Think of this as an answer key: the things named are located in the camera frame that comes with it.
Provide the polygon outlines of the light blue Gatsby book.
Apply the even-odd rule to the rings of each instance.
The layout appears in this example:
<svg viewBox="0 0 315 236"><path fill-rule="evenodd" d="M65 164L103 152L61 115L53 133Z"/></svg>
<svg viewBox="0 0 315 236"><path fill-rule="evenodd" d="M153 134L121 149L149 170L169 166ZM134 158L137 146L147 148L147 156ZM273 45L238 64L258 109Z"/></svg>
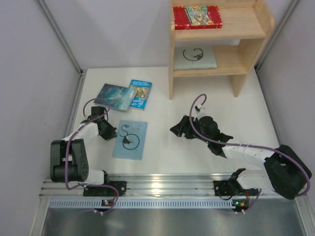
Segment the light blue Gatsby book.
<svg viewBox="0 0 315 236"><path fill-rule="evenodd" d="M117 131L113 158L141 161L148 123L121 120Z"/></svg>

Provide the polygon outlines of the pale green Great Gatsby book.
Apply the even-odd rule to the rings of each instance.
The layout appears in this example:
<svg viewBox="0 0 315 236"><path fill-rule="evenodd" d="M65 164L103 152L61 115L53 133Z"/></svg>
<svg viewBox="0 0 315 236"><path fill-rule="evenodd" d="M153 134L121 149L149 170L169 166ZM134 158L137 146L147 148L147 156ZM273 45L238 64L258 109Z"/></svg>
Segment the pale green Great Gatsby book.
<svg viewBox="0 0 315 236"><path fill-rule="evenodd" d="M216 69L212 46L177 47L174 50L174 70Z"/></svg>

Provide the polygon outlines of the red illustrated book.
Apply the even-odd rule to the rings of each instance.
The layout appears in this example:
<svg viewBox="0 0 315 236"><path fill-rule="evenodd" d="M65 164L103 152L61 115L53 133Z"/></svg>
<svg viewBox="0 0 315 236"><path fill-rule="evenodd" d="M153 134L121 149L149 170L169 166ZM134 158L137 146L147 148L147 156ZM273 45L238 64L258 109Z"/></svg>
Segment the red illustrated book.
<svg viewBox="0 0 315 236"><path fill-rule="evenodd" d="M210 6L173 7L175 30L221 29L219 8Z"/></svg>

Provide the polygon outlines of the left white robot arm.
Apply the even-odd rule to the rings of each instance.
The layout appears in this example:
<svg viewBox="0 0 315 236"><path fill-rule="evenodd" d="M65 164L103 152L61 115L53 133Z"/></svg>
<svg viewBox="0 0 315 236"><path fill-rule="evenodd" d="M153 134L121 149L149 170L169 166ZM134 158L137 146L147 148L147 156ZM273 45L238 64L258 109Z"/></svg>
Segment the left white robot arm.
<svg viewBox="0 0 315 236"><path fill-rule="evenodd" d="M86 146L96 137L109 141L117 136L116 128L107 120L108 110L91 107L91 115L67 137L50 146L50 178L53 182L103 185L110 182L104 170L89 167Z"/></svg>

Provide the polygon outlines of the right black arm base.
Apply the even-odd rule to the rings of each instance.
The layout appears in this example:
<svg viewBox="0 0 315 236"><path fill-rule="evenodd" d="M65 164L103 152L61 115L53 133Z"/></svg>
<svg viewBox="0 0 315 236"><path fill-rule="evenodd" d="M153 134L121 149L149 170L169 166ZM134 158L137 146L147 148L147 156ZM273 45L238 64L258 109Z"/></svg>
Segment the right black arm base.
<svg viewBox="0 0 315 236"><path fill-rule="evenodd" d="M256 196L259 192L258 189L250 188L244 189L238 182L229 180L216 180L213 182L215 196L223 199L228 199L234 196Z"/></svg>

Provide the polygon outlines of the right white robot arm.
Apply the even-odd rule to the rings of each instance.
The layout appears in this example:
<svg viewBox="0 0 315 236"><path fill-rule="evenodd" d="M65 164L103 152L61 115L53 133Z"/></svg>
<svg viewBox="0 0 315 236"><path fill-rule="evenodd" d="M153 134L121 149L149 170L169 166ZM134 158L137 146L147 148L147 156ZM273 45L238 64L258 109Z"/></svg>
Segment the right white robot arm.
<svg viewBox="0 0 315 236"><path fill-rule="evenodd" d="M289 146L281 145L270 150L253 148L222 133L210 116L183 116L170 131L177 137L207 143L208 149L216 156L256 167L254 170L239 168L223 181L221 194L224 196L243 195L247 190L270 190L292 200L308 186L312 177L311 171Z"/></svg>

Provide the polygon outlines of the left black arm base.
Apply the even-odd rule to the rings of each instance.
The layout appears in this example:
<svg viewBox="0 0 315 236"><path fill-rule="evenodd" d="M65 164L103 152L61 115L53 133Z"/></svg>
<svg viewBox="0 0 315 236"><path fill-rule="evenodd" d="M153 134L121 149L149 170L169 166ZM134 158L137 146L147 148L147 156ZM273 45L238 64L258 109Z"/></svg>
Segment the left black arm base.
<svg viewBox="0 0 315 236"><path fill-rule="evenodd" d="M110 181L110 186L118 191L118 196L123 196L126 193L127 182L126 181ZM87 186L84 189L84 197L114 197L116 196L114 189L109 187L91 187Z"/></svg>

